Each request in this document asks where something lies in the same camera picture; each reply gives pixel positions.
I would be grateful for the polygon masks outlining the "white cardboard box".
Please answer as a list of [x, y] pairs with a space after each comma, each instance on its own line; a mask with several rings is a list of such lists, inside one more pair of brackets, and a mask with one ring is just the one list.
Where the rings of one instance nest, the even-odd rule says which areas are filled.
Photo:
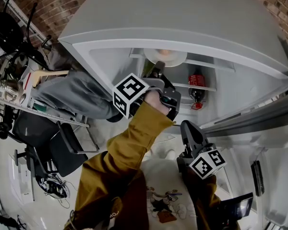
[[20, 158], [18, 165], [15, 164], [14, 157], [8, 157], [8, 171], [11, 191], [20, 205], [34, 202], [34, 192], [32, 187], [31, 172], [27, 168], [26, 160]]

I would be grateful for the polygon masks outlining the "white metal shelf rack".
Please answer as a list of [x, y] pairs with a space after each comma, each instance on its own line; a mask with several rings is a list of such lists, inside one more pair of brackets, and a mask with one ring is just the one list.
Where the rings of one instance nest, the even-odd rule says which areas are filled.
[[[24, 100], [24, 102], [22, 104], [16, 104], [16, 103], [12, 103], [10, 101], [5, 100], [3, 93], [0, 95], [0, 103], [1, 104], [5, 104], [8, 105], [10, 107], [16, 108], [18, 110], [22, 110], [28, 113], [32, 113], [34, 115], [38, 115], [38, 116], [42, 116], [42, 117], [46, 117], [48, 119], [54, 120], [54, 121], [60, 121], [62, 123], [68, 123], [68, 124], [72, 124], [72, 125], [78, 125], [80, 127], [85, 127], [87, 130], [87, 133], [90, 135], [90, 139], [92, 140], [93, 145], [95, 146], [95, 150], [86, 150], [85, 153], [98, 153], [98, 151], [100, 150], [99, 146], [96, 144], [96, 142], [93, 139], [93, 136], [89, 133], [89, 128], [90, 125], [87, 124], [87, 117], [86, 116], [79, 116], [78, 118], [76, 117], [63, 117], [63, 116], [57, 116], [57, 115], [52, 115], [49, 113], [43, 113], [40, 111], [37, 111], [35, 109], [33, 109], [33, 104], [37, 102], [37, 100], [35, 100], [31, 93], [32, 90], [34, 89], [32, 87], [32, 77], [31, 77], [31, 73], [34, 72], [34, 70], [32, 70], [31, 68], [28, 69], [28, 73], [24, 74], [24, 77], [22, 77], [22, 79], [20, 79], [18, 82], [21, 82], [23, 85], [23, 89], [24, 92], [26, 94], [26, 98]], [[47, 79], [49, 76], [45, 76], [40, 78], [39, 80], [39, 84], [41, 83], [42, 79]]]

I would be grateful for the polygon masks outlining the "clear glass jar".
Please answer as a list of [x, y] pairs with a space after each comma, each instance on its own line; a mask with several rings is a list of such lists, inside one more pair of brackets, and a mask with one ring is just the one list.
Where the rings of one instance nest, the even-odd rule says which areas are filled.
[[23, 85], [16, 80], [4, 80], [1, 83], [4, 90], [3, 96], [5, 100], [12, 103], [22, 104], [26, 98]]

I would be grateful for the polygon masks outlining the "black mesh office chair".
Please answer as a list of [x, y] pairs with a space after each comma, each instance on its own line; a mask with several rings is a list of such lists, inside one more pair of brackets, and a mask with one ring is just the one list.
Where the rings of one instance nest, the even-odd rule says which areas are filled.
[[59, 174], [65, 177], [88, 160], [87, 154], [95, 150], [84, 150], [78, 141], [72, 126], [56, 122], [28, 112], [21, 112], [14, 122], [11, 137], [26, 145], [25, 152], [14, 152], [14, 161], [24, 157], [32, 176], [48, 178]]

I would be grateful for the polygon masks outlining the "black rubber wheel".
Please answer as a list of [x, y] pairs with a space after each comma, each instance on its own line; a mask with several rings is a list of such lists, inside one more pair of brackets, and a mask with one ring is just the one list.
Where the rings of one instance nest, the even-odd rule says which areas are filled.
[[122, 118], [123, 118], [122, 114], [117, 114], [111, 118], [108, 118], [107, 121], [111, 122], [111, 123], [116, 123], [116, 122], [120, 121]]

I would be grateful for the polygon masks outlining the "person's right forearm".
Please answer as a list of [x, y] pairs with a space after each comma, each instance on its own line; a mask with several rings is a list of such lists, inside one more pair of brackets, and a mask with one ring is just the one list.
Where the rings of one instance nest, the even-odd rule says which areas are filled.
[[216, 176], [201, 179], [195, 173], [184, 173], [182, 179], [195, 207], [212, 208], [220, 203], [216, 195]]

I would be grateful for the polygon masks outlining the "person's left forearm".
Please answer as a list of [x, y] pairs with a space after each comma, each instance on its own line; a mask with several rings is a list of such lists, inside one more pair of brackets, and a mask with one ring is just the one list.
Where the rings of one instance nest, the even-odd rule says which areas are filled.
[[128, 128], [112, 138], [108, 150], [83, 164], [82, 177], [123, 178], [134, 174], [156, 137], [173, 125], [165, 114], [143, 102]]

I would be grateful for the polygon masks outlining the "grey fabric cover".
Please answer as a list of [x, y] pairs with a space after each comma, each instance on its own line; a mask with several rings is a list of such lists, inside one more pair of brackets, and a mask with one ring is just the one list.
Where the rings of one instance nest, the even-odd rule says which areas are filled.
[[112, 96], [85, 71], [69, 71], [65, 77], [54, 77], [38, 84], [32, 97], [48, 106], [91, 119], [108, 119], [120, 112]]

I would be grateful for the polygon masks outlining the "black metal frame chair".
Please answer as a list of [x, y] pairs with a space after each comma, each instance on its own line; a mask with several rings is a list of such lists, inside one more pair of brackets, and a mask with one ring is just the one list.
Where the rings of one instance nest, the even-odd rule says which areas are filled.
[[32, 45], [29, 35], [31, 21], [36, 11], [37, 3], [35, 2], [33, 4], [26, 25], [26, 34], [24, 34], [15, 19], [6, 12], [9, 1], [10, 0], [6, 0], [3, 11], [0, 12], [0, 47], [5, 52], [0, 56], [0, 59], [13, 55], [12, 60], [15, 60], [23, 54], [41, 67], [48, 69], [48, 65], [43, 56], [43, 50], [39, 50]]

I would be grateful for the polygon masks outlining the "black headphones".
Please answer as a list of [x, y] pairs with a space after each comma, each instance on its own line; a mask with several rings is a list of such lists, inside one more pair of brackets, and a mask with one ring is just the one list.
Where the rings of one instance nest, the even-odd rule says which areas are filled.
[[0, 122], [0, 138], [6, 139], [8, 137], [10, 127], [8, 124], [4, 122]]

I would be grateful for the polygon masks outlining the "white refrigerator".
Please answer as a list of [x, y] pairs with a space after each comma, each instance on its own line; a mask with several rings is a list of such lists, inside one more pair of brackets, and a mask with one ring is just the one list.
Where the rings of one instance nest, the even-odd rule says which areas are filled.
[[[249, 216], [227, 230], [288, 230], [288, 40], [257, 0], [87, 0], [59, 41], [112, 97], [129, 74], [142, 78], [144, 48], [187, 52], [163, 72], [179, 113], [144, 156], [195, 158], [202, 149], [187, 153], [180, 132], [194, 123], [227, 162], [220, 202], [253, 193]], [[206, 87], [188, 84], [196, 66]], [[189, 88], [205, 90], [200, 110]], [[81, 176], [65, 230], [149, 230], [142, 161], [129, 177]], [[194, 206], [198, 230], [222, 230], [218, 205]]]

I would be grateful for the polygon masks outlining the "person's left hand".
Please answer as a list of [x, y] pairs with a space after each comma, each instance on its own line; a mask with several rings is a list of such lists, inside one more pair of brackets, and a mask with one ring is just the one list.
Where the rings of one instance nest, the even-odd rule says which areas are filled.
[[160, 96], [157, 91], [149, 91], [145, 95], [144, 101], [154, 109], [158, 110], [164, 115], [169, 114], [169, 108], [163, 105], [160, 101]]

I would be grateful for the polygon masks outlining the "wooden clothes hanger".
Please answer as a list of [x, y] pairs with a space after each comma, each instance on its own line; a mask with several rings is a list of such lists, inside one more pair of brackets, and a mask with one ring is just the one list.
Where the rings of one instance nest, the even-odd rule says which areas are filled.
[[46, 71], [46, 70], [36, 70], [31, 73], [32, 77], [32, 87], [35, 88], [39, 84], [39, 80], [45, 76], [61, 76], [67, 75], [69, 73], [68, 70], [60, 70], [60, 71]]

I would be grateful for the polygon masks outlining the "white round plate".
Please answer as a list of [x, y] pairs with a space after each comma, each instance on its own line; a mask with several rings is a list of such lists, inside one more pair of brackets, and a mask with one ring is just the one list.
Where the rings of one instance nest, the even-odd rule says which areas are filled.
[[160, 55], [158, 49], [144, 48], [145, 57], [153, 63], [158, 61], [165, 62], [166, 67], [176, 67], [185, 62], [187, 59], [187, 52], [170, 50], [171, 54], [168, 56]]

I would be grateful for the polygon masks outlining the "person's cream printed sweatshirt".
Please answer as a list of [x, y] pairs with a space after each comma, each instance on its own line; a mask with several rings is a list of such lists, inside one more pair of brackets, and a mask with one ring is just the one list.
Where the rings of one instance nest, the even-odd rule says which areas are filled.
[[145, 155], [141, 171], [149, 230], [198, 230], [193, 202], [173, 157]]

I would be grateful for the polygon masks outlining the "dark cola bottle red label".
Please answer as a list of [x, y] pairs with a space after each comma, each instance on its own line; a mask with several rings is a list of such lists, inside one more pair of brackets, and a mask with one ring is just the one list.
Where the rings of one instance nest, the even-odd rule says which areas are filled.
[[[202, 74], [200, 66], [196, 66], [194, 73], [188, 77], [188, 84], [197, 87], [206, 87], [205, 77]], [[200, 110], [204, 105], [205, 90], [189, 88], [188, 92], [194, 101], [191, 109]]]

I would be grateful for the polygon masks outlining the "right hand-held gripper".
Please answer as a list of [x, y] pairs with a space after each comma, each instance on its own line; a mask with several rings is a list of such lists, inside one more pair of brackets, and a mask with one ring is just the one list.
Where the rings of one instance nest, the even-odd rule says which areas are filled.
[[195, 155], [195, 158], [192, 155], [187, 158], [187, 155], [183, 156], [182, 154], [177, 158], [180, 172], [190, 168], [201, 179], [206, 179], [215, 175], [227, 164], [221, 153], [216, 149], [215, 144], [208, 144], [205, 133], [197, 125], [184, 120], [180, 125], [180, 132], [187, 153], [191, 153], [193, 149], [202, 149]]

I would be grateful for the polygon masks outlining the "green box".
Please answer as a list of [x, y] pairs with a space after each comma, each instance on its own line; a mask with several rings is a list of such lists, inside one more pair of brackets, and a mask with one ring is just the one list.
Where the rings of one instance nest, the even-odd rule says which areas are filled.
[[40, 112], [43, 112], [43, 113], [47, 112], [47, 106], [43, 105], [43, 104], [34, 103], [33, 104], [33, 109], [35, 109], [37, 111], [40, 111]]

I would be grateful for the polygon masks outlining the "black screen device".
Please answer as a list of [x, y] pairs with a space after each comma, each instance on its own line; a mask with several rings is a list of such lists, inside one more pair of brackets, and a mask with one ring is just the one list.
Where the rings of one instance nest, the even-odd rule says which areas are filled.
[[218, 223], [222, 230], [233, 227], [238, 220], [249, 216], [253, 193], [221, 201], [217, 207]]

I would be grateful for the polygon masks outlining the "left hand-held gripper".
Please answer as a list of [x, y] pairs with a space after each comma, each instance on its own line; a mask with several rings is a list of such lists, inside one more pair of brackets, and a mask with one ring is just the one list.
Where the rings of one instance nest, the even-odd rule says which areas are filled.
[[126, 118], [133, 116], [148, 91], [157, 91], [160, 101], [169, 108], [167, 117], [174, 120], [180, 110], [181, 94], [163, 74], [165, 62], [149, 67], [147, 78], [131, 73], [113, 88], [113, 105]]

